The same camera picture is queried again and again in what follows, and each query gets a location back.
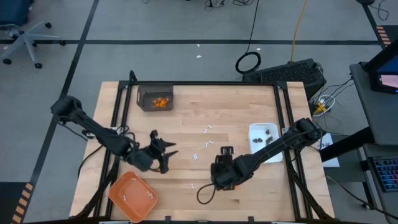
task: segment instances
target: wooden tabletop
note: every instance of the wooden tabletop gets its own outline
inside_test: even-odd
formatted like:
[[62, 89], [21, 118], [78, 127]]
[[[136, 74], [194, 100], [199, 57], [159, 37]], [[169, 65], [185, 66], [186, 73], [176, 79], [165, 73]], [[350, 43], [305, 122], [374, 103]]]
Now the wooden tabletop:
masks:
[[[93, 119], [103, 126], [110, 125], [117, 86], [117, 82], [102, 84]], [[288, 87], [294, 120], [310, 118], [303, 84], [288, 83]], [[140, 172], [127, 163], [120, 164], [119, 176], [133, 171], [159, 196], [157, 205], [146, 220], [164, 220], [165, 216], [171, 216], [172, 220], [246, 221], [249, 216], [253, 216], [255, 221], [294, 221], [284, 161], [262, 164], [253, 178], [234, 191], [216, 192], [208, 205], [201, 205], [196, 199], [197, 190], [211, 183], [210, 164], [219, 154], [221, 146], [233, 146], [236, 150], [234, 157], [247, 154], [250, 153], [250, 124], [274, 123], [279, 127], [273, 87], [175, 85], [174, 109], [150, 113], [143, 112], [137, 106], [136, 97], [137, 86], [134, 86], [127, 125], [135, 133], [136, 140], [141, 146], [148, 145], [149, 133], [156, 129], [160, 138], [177, 143], [168, 148], [168, 151], [178, 150], [171, 157], [170, 170], [166, 174]], [[289, 126], [281, 91], [280, 98], [285, 125]], [[121, 123], [123, 109], [119, 111], [118, 125]], [[213, 141], [214, 144], [205, 148], [207, 141]], [[85, 156], [98, 146], [96, 140], [90, 140]], [[70, 215], [80, 212], [98, 188], [104, 153], [105, 150], [96, 153], [81, 169]], [[194, 154], [197, 155], [197, 160], [193, 159]], [[319, 153], [306, 148], [302, 151], [302, 160], [309, 191], [323, 209], [334, 216]], [[202, 200], [207, 200], [212, 191], [212, 187], [202, 190]], [[302, 195], [299, 190], [297, 192], [304, 217]], [[106, 205], [107, 197], [108, 190], [103, 195], [103, 205]], [[111, 218], [127, 219], [116, 206], [113, 207]]]

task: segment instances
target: orange plastic bowl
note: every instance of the orange plastic bowl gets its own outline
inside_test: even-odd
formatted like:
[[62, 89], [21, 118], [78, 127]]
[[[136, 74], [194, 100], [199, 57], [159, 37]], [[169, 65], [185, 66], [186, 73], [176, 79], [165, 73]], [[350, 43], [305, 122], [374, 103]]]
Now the orange plastic bowl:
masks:
[[143, 221], [158, 199], [157, 194], [133, 172], [126, 172], [112, 185], [109, 198], [134, 223]]

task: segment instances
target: keyboard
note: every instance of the keyboard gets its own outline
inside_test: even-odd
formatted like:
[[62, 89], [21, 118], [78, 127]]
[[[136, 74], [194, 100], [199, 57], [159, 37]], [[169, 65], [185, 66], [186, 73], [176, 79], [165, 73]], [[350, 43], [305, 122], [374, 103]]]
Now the keyboard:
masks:
[[268, 68], [249, 74], [246, 79], [250, 82], [267, 81], [290, 81], [313, 83], [317, 80], [313, 60], [302, 60], [299, 62], [288, 63], [278, 67]]
[[398, 156], [371, 157], [371, 163], [383, 192], [398, 191]]

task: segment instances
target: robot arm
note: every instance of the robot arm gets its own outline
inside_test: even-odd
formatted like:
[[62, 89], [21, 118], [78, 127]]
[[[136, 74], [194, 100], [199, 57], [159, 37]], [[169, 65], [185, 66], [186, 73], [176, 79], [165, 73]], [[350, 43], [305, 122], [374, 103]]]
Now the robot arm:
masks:
[[254, 154], [241, 155], [232, 160], [232, 147], [222, 147], [222, 155], [211, 164], [211, 181], [216, 190], [233, 190], [236, 185], [250, 179], [254, 171], [266, 160], [286, 149], [302, 149], [311, 146], [322, 132], [307, 118], [296, 121], [278, 140]]
[[177, 151], [165, 153], [165, 148], [174, 146], [175, 143], [166, 142], [157, 138], [157, 131], [150, 134], [150, 145], [139, 149], [139, 143], [135, 139], [119, 135], [115, 130], [104, 128], [89, 118], [81, 108], [80, 100], [65, 96], [51, 106], [51, 113], [59, 118], [60, 122], [72, 121], [93, 133], [98, 142], [109, 149], [115, 156], [122, 157], [127, 163], [137, 167], [141, 171], [151, 169], [153, 160], [159, 161], [160, 173], [168, 170], [169, 157]]

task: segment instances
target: white plate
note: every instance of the white plate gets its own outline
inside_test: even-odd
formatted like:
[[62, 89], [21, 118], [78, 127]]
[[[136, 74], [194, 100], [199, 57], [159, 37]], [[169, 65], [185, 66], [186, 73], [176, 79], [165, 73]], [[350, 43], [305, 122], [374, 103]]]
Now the white plate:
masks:
[[[269, 137], [272, 137], [272, 141], [279, 139], [278, 127], [274, 123], [254, 123], [250, 124], [249, 127], [249, 143], [251, 153], [256, 153], [260, 149], [266, 146], [266, 141]], [[253, 139], [261, 138], [262, 142], [255, 143]], [[282, 153], [278, 153], [274, 157], [265, 161], [264, 163], [280, 162], [283, 159]]]

